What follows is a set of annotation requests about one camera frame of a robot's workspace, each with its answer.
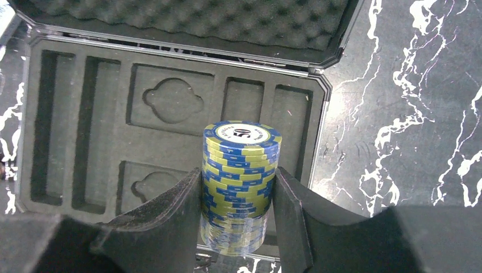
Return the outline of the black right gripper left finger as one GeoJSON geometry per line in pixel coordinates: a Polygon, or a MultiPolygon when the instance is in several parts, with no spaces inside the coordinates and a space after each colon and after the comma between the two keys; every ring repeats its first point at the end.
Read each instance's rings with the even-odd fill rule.
{"type": "Polygon", "coordinates": [[[201,216],[201,171],[102,226],[91,251],[123,272],[193,272],[201,216]]]}

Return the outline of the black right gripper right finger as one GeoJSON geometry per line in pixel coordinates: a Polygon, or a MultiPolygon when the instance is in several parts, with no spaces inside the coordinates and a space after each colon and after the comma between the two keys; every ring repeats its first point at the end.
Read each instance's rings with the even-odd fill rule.
{"type": "Polygon", "coordinates": [[[414,272],[396,215],[351,212],[276,171],[273,207],[283,272],[414,272]]]}

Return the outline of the blue yellow poker chip stack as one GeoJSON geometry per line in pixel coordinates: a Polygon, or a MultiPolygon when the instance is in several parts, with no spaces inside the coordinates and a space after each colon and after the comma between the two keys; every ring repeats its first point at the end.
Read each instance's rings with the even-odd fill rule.
{"type": "Polygon", "coordinates": [[[200,235],[207,247],[245,256],[264,242],[281,134],[251,121],[220,121],[203,131],[200,235]]]}

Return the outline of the black foam-lined poker case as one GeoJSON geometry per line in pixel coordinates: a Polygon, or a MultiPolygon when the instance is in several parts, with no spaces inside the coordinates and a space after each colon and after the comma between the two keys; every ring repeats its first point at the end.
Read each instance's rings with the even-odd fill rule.
{"type": "Polygon", "coordinates": [[[17,202],[109,222],[174,187],[221,120],[282,134],[310,187],[362,1],[11,1],[32,26],[17,202]]]}

